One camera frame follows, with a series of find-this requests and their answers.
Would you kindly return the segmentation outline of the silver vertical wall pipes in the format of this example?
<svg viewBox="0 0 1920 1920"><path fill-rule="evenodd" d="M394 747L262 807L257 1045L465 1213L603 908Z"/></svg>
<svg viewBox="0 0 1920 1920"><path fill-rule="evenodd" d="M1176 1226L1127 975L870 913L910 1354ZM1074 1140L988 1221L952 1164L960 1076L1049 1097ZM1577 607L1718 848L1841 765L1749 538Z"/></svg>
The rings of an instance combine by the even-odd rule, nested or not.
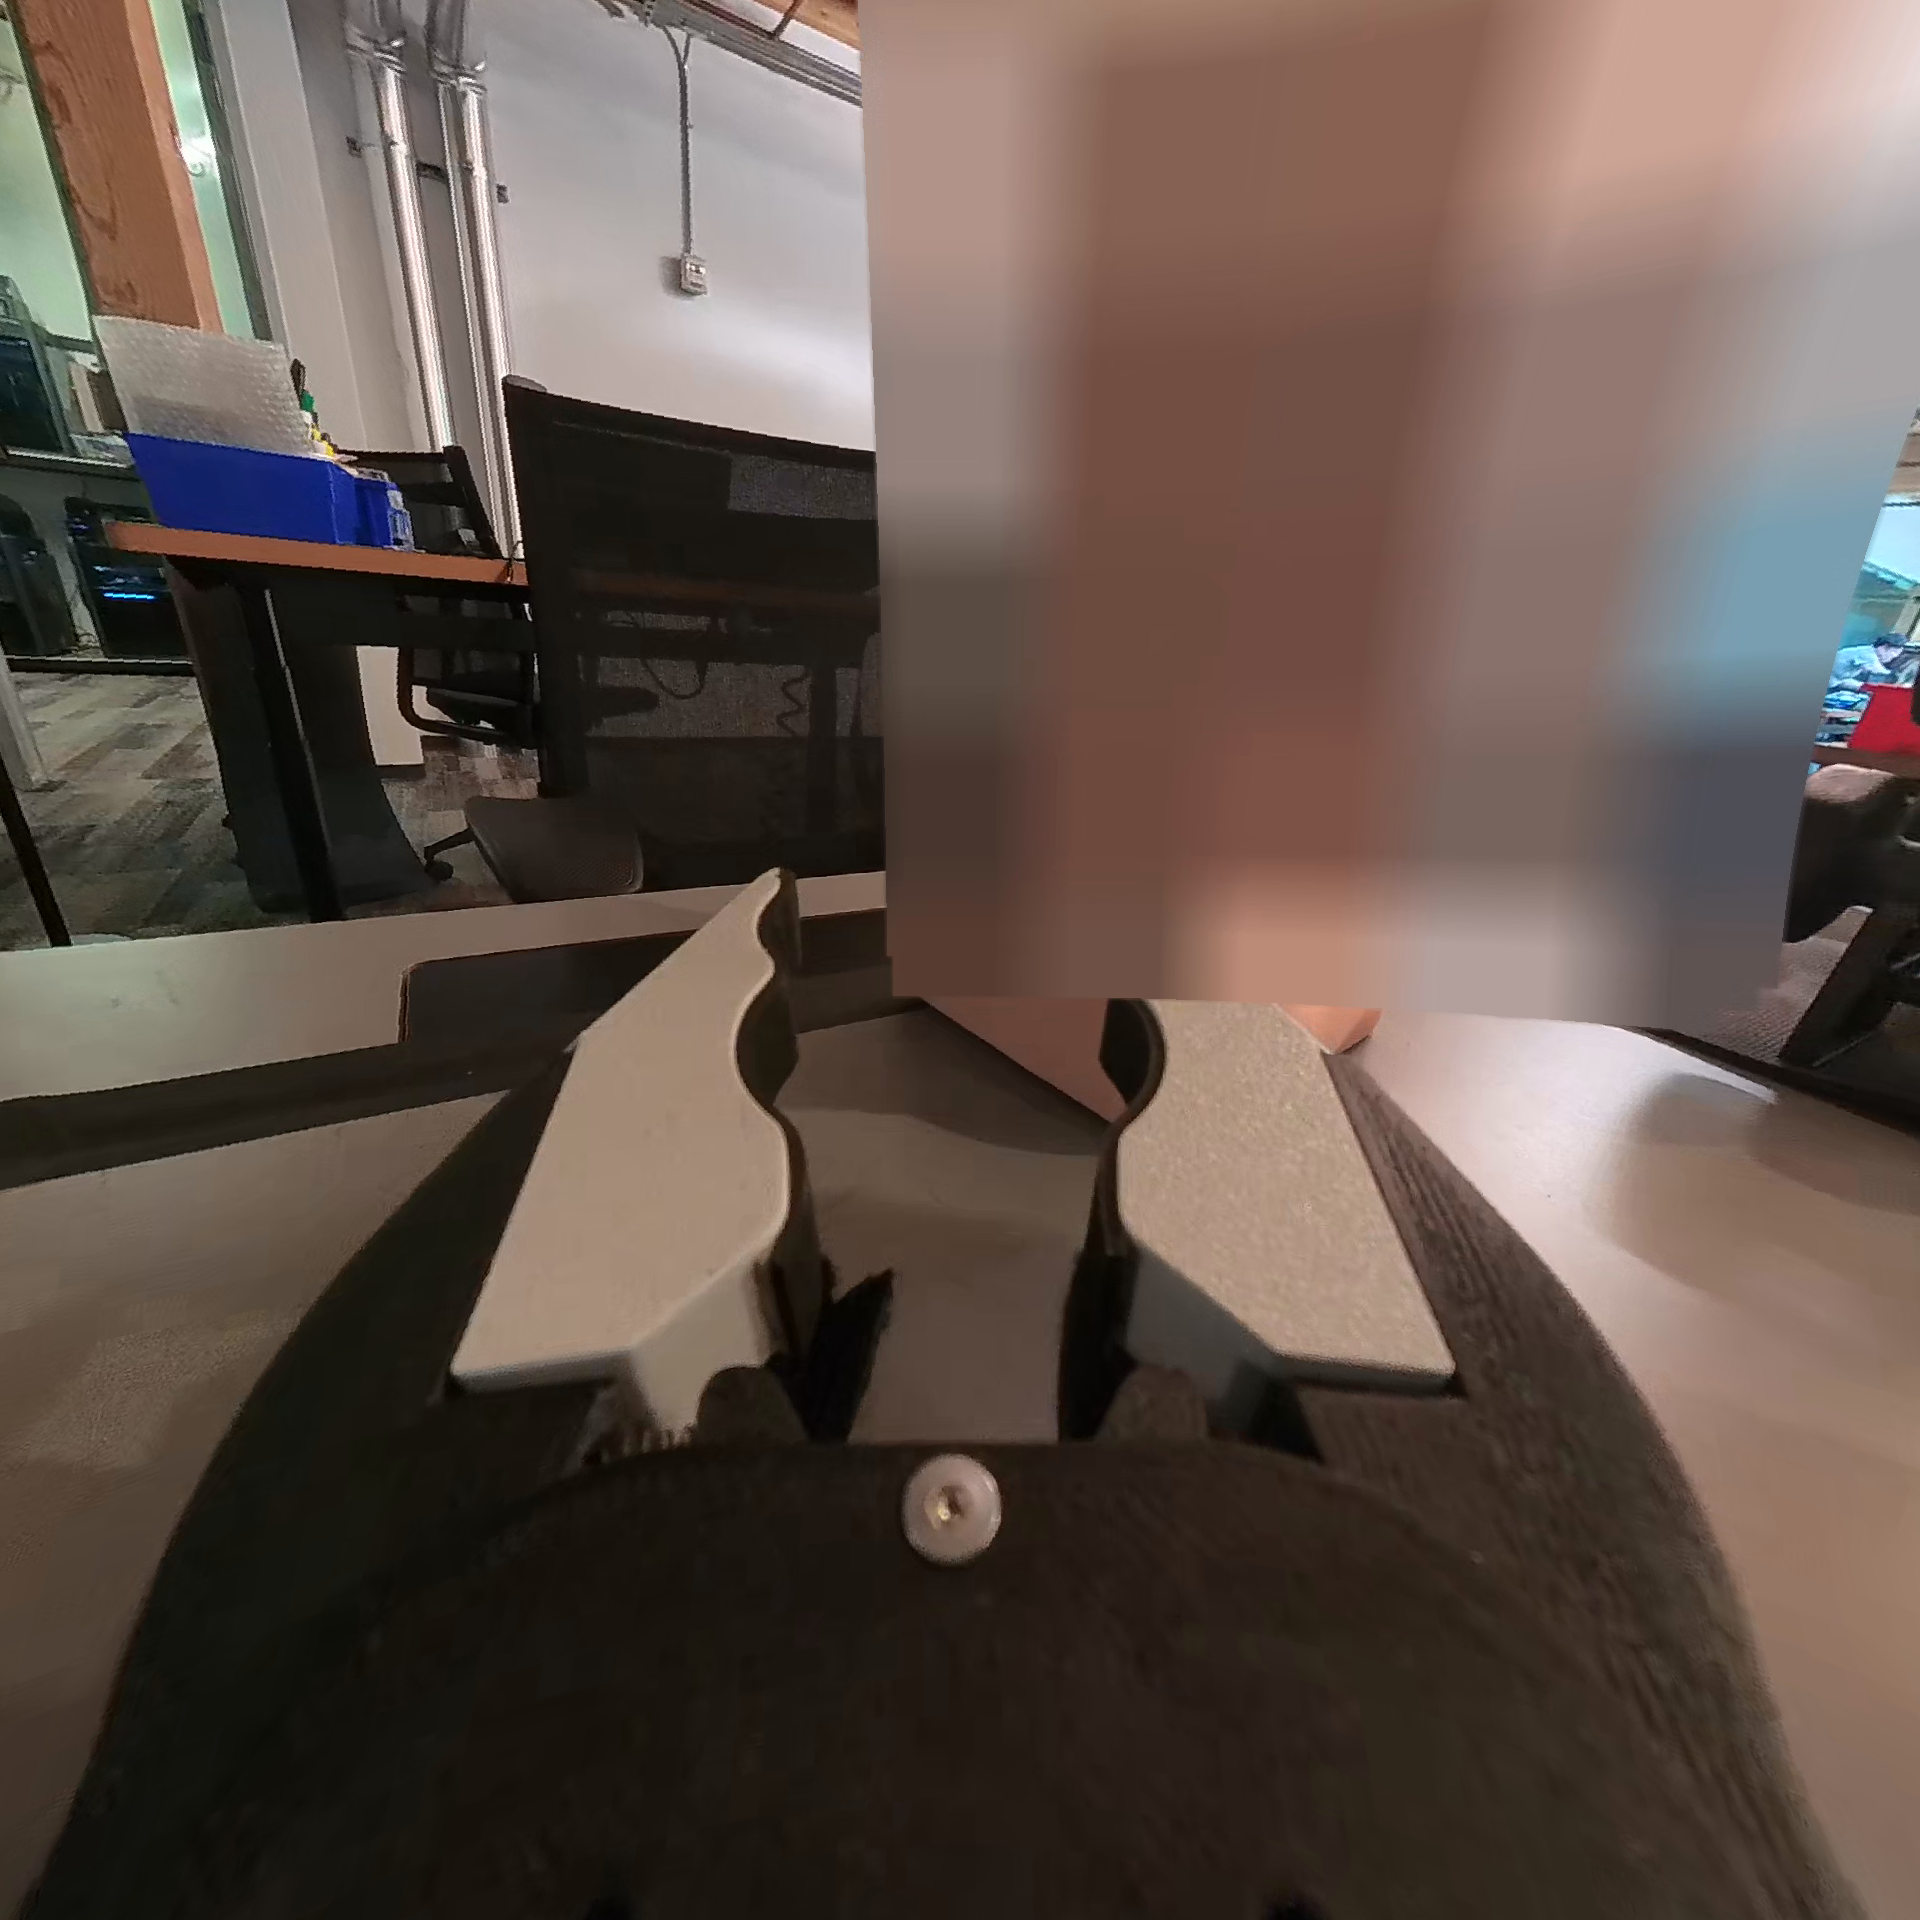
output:
<svg viewBox="0 0 1920 1920"><path fill-rule="evenodd" d="M509 448L511 372L499 173L480 4L343 4L373 110L394 269L430 445L461 445L504 551L521 551Z"/></svg>

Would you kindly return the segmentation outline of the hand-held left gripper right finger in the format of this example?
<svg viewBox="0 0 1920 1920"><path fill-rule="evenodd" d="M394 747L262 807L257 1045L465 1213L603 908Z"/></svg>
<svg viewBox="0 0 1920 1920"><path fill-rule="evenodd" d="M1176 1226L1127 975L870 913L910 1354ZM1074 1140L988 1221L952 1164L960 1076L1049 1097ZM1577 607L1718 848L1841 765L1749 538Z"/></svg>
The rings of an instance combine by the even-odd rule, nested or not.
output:
<svg viewBox="0 0 1920 1920"><path fill-rule="evenodd" d="M1310 1438L1304 1393L1457 1385L1329 1054L1273 1006L1113 1001L1124 1111L1062 1320L1062 1434L1176 1377L1213 1438Z"/></svg>

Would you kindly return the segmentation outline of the black mesh office chair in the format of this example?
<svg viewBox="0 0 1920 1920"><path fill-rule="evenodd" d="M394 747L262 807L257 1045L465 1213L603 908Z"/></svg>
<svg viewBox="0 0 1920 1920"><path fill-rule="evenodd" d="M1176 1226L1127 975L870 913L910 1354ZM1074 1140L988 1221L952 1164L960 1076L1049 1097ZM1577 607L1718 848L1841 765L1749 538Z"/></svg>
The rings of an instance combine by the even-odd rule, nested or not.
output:
<svg viewBox="0 0 1920 1920"><path fill-rule="evenodd" d="M504 383L536 799L474 799L511 900L885 867L876 456Z"/></svg>

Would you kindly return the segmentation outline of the small black office chair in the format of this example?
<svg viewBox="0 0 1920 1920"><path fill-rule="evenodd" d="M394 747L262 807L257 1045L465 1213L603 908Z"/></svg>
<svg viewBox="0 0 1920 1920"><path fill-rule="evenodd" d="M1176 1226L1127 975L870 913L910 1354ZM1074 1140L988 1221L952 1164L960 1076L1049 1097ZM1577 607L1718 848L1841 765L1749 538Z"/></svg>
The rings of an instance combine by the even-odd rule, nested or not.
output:
<svg viewBox="0 0 1920 1920"><path fill-rule="evenodd" d="M350 904L386 904L453 879L474 848L468 806L536 799L536 658L527 595L450 581L347 575L343 626L380 655L384 700L418 744L426 773L391 780L373 750L373 829L339 841Z"/></svg>

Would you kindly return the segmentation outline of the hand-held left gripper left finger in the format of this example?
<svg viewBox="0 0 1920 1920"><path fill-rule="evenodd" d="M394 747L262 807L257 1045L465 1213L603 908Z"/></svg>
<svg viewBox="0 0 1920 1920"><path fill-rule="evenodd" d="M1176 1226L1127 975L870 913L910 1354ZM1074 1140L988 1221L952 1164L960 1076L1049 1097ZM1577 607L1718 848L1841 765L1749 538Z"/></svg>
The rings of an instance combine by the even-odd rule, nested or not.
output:
<svg viewBox="0 0 1920 1920"><path fill-rule="evenodd" d="M810 1349L823 1250L780 1115L796 949L771 869L573 1042L450 1381L610 1385L678 1434L717 1375Z"/></svg>

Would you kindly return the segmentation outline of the black equipment rack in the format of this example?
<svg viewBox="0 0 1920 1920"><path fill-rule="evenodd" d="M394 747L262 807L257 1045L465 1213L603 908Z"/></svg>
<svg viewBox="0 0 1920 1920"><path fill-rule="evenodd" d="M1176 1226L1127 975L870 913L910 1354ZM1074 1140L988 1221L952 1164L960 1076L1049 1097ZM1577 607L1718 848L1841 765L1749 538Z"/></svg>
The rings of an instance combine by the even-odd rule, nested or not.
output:
<svg viewBox="0 0 1920 1920"><path fill-rule="evenodd" d="M152 521L94 339L34 321L3 279L3 655L14 666L187 673L163 564L106 540Z"/></svg>

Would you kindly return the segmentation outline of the wooden structural post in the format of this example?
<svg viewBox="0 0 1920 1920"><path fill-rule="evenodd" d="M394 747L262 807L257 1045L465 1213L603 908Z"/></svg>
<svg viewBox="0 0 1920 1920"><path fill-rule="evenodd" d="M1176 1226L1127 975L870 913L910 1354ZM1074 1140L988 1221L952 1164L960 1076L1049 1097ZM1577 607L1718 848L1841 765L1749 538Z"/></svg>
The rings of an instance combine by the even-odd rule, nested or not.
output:
<svg viewBox="0 0 1920 1920"><path fill-rule="evenodd" d="M149 4L11 4L95 315L220 332Z"/></svg>

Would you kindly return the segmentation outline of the dark chair with black legs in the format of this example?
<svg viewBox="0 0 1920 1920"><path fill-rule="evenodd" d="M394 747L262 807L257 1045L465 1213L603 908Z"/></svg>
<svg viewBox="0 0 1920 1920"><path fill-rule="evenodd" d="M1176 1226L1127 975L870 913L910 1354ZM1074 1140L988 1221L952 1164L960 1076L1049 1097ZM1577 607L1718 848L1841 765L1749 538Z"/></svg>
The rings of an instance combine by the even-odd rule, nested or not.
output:
<svg viewBox="0 0 1920 1920"><path fill-rule="evenodd" d="M1916 1006L1916 780L1819 765L1802 793L1783 942L1808 942L1853 908L1865 922L1780 1048L1791 1070L1827 1070L1895 1006Z"/></svg>

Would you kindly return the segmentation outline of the wall electrical box with conduit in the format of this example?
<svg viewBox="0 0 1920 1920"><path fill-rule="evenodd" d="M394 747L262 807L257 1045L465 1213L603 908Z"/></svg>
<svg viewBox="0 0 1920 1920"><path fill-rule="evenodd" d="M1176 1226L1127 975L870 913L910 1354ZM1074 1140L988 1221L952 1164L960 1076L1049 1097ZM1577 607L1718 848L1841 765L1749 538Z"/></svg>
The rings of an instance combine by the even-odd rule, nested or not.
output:
<svg viewBox="0 0 1920 1920"><path fill-rule="evenodd" d="M708 297L708 263L696 247L696 206L693 206L693 117L689 117L689 45L687 28L653 26L674 64L674 126L678 126L678 250L674 250L674 297Z"/></svg>

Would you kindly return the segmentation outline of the clear bubble wrap sheet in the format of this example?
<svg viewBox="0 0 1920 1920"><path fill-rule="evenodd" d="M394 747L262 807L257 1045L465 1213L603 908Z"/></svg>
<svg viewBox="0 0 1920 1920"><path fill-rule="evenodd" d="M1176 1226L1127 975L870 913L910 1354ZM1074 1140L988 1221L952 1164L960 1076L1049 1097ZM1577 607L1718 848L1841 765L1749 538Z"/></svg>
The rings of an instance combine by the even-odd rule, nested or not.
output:
<svg viewBox="0 0 1920 1920"><path fill-rule="evenodd" d="M282 345L109 315L94 338L130 436L319 456Z"/></svg>

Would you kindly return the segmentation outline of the blue plastic bin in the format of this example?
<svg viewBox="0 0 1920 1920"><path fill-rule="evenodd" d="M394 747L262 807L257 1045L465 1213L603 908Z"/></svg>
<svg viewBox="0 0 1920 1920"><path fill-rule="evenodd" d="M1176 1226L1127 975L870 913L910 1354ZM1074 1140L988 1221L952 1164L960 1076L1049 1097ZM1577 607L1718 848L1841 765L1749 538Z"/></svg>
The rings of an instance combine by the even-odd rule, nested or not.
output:
<svg viewBox="0 0 1920 1920"><path fill-rule="evenodd" d="M152 519L188 533L413 551L413 519L380 470L130 433Z"/></svg>

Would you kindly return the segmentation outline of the wooden top office desk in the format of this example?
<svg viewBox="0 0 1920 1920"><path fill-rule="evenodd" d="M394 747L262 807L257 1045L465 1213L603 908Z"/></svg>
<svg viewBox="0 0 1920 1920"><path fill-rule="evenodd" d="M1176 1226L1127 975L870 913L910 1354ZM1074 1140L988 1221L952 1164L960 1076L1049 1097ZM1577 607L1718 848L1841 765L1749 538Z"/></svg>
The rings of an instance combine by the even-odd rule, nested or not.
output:
<svg viewBox="0 0 1920 1920"><path fill-rule="evenodd" d="M373 649L343 626L339 581L450 581L529 601L521 564L139 521L106 540L163 564L248 893L264 913L347 918L339 841L384 832L362 676Z"/></svg>

